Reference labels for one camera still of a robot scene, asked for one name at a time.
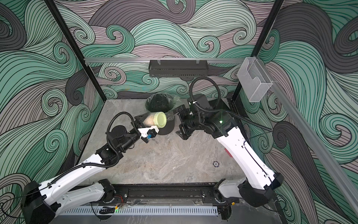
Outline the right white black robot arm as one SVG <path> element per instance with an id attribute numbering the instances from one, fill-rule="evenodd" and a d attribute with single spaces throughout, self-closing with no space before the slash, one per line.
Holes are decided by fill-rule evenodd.
<path id="1" fill-rule="evenodd" d="M 244 172 L 244 178 L 224 179 L 216 184 L 214 192 L 219 202 L 241 198 L 257 208 L 273 198 L 274 189 L 284 181 L 283 175 L 272 171 L 259 158 L 230 113 L 224 110 L 205 112 L 194 105 L 192 108 L 181 105 L 173 112 L 181 122 L 177 135 L 187 140 L 195 130 L 203 130 L 224 146 Z"/>

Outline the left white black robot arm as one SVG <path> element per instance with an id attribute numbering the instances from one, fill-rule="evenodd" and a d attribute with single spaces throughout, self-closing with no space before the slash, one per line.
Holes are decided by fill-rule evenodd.
<path id="1" fill-rule="evenodd" d="M 97 201 L 113 202 L 116 190 L 107 179 L 77 190 L 73 188 L 91 176 L 116 166 L 126 150 L 138 140 L 148 142 L 159 132 L 154 123 L 146 127 L 128 112 L 120 112 L 115 118 L 121 115 L 131 119 L 131 131 L 124 126 L 113 127 L 114 120 L 111 120 L 106 130 L 106 143 L 89 158 L 50 180 L 42 183 L 32 181 L 24 187 L 21 211 L 25 223 L 48 224 L 75 207 Z"/>

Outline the light green jar lid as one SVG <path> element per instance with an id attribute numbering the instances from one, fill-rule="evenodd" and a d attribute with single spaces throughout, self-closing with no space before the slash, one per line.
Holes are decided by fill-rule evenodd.
<path id="1" fill-rule="evenodd" d="M 154 124 L 158 128 L 164 128 L 167 124 L 167 116 L 164 112 L 157 112 L 154 115 Z"/>

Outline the glass oatmeal jar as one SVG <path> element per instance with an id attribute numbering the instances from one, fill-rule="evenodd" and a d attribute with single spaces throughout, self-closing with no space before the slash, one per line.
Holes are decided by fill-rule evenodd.
<path id="1" fill-rule="evenodd" d="M 157 126 L 158 128 L 164 128 L 167 124 L 167 116 L 164 112 L 148 113 L 143 124 L 146 127 Z"/>

